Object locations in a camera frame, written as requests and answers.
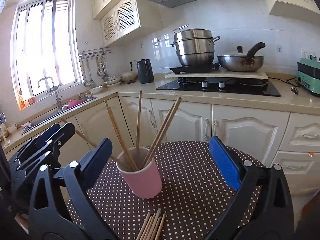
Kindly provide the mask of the kitchen window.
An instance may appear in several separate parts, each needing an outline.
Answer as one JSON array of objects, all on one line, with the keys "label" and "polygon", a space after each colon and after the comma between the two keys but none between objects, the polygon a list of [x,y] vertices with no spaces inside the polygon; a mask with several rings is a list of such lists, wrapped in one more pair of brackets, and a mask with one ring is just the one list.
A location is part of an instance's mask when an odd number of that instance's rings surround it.
[{"label": "kitchen window", "polygon": [[11,75],[20,110],[84,81],[77,56],[74,0],[39,0],[17,7],[11,32]]}]

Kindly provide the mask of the green countertop appliance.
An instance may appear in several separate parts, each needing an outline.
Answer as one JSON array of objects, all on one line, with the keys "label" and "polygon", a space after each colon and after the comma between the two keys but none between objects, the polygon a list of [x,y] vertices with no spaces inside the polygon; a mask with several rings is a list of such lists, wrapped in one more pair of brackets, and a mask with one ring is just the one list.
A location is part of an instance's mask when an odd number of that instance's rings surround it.
[{"label": "green countertop appliance", "polygon": [[319,61],[301,58],[297,66],[297,82],[312,95],[319,97]]}]

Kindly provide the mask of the pink cylindrical utensil holder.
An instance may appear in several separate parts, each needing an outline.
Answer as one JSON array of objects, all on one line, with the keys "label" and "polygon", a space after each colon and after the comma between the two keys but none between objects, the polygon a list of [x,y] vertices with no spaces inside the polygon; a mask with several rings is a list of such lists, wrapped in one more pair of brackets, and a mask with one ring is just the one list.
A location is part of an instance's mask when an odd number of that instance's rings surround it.
[{"label": "pink cylindrical utensil holder", "polygon": [[118,171],[125,180],[134,195],[139,198],[150,199],[157,196],[162,190],[162,179],[158,170],[155,159],[143,166],[144,159],[149,149],[140,147],[137,153],[136,148],[129,148],[137,166],[141,168],[139,171],[133,171],[130,163],[125,157],[124,151],[117,156],[119,163],[116,164]]}]

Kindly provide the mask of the black gas stove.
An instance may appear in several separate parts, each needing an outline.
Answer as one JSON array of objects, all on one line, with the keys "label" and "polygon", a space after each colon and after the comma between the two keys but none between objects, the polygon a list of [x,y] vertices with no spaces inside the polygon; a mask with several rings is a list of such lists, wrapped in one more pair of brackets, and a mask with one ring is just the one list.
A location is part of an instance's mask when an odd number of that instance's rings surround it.
[{"label": "black gas stove", "polygon": [[165,76],[172,81],[157,90],[213,92],[281,97],[265,72],[231,72],[222,67],[208,73],[180,73]]}]

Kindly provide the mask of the black electric kettle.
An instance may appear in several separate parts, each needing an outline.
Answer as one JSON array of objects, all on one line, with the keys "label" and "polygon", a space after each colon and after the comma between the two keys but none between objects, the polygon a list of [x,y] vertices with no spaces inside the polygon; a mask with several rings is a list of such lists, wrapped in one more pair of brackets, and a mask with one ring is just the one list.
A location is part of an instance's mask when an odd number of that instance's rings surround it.
[{"label": "black electric kettle", "polygon": [[154,75],[150,59],[137,61],[138,78],[141,84],[152,83]]}]

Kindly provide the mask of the steel stacked steamer pot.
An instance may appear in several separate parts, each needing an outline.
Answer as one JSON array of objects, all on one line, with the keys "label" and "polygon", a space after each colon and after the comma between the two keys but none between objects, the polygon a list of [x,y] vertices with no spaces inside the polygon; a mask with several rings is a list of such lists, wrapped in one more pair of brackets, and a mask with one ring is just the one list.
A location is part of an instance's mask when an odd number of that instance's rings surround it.
[{"label": "steel stacked steamer pot", "polygon": [[220,36],[212,37],[212,32],[207,29],[188,29],[183,25],[173,30],[176,55],[182,66],[200,66],[212,64],[214,61],[215,42]]}]

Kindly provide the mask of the chrome sink faucet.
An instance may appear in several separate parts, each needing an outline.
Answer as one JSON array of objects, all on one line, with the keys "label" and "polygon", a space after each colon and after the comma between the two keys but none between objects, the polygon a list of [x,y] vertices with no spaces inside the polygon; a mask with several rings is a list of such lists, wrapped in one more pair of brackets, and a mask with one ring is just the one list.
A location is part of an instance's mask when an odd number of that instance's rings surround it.
[{"label": "chrome sink faucet", "polygon": [[55,94],[55,97],[56,97],[56,105],[58,107],[58,112],[61,113],[62,112],[62,102],[61,102],[61,99],[62,97],[58,95],[57,93],[57,90],[58,90],[58,87],[54,84],[54,80],[52,77],[50,76],[47,76],[47,77],[43,77],[41,79],[39,79],[38,83],[37,83],[37,86],[40,87],[40,82],[41,81],[46,81],[50,79],[51,82],[52,82],[52,87],[48,89],[48,92],[53,92]]}]

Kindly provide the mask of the wall utensil rack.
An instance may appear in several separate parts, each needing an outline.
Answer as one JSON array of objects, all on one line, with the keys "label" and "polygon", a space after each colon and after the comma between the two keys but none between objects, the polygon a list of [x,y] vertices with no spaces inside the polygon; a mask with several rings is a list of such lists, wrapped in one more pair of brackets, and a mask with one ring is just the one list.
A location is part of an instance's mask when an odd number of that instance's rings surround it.
[{"label": "wall utensil rack", "polygon": [[91,59],[94,57],[100,57],[111,53],[111,48],[104,47],[104,48],[98,48],[98,49],[91,49],[91,50],[84,50],[78,52],[79,59]]}]

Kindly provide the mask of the brown polka dot tablecloth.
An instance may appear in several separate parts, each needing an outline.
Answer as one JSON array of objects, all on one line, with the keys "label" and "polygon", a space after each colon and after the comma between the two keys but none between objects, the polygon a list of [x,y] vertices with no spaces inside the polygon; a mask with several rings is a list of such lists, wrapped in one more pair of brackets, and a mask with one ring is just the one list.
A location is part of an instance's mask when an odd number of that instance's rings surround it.
[{"label": "brown polka dot tablecloth", "polygon": [[87,194],[120,239],[136,239],[148,213],[161,212],[160,239],[203,239],[235,191],[221,176],[206,142],[161,144],[156,164],[163,187],[152,199],[135,196],[109,161]]}]

